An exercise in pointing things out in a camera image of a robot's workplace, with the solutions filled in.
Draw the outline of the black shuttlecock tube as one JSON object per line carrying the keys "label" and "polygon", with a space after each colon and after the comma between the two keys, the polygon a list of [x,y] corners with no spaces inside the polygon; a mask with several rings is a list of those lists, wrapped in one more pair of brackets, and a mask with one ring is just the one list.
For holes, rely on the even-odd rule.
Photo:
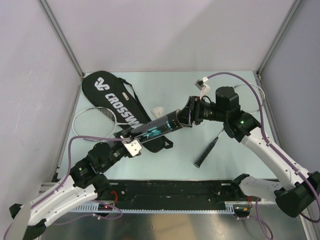
{"label": "black shuttlecock tube", "polygon": [[164,136],[165,134],[174,132],[182,128],[178,120],[179,109],[172,111],[156,120],[150,121],[144,125],[134,128],[129,135],[138,139],[141,143]]}

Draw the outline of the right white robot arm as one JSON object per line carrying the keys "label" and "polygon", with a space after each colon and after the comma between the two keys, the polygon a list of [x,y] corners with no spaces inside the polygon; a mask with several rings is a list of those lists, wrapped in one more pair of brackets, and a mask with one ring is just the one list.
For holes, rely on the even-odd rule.
{"label": "right white robot arm", "polygon": [[233,87],[215,91],[215,102],[190,96],[177,111],[182,126],[198,125],[204,120],[223,123],[224,132],[250,149],[273,172],[278,181],[257,179],[242,174],[233,180],[232,197],[238,201],[247,196],[276,203],[288,216],[300,215],[313,201],[319,200],[320,173],[300,166],[292,160],[263,129],[261,121],[241,110],[239,95]]}

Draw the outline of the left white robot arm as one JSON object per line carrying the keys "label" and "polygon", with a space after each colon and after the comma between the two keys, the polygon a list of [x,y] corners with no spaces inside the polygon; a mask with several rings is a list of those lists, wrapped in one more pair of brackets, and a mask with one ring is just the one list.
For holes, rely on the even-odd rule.
{"label": "left white robot arm", "polygon": [[9,208],[13,221],[4,234],[5,240],[34,240],[75,207],[107,199],[112,187],[104,173],[121,158],[135,157],[142,149],[141,142],[132,136],[83,138],[97,144],[85,158],[68,166],[64,178],[36,199]]}

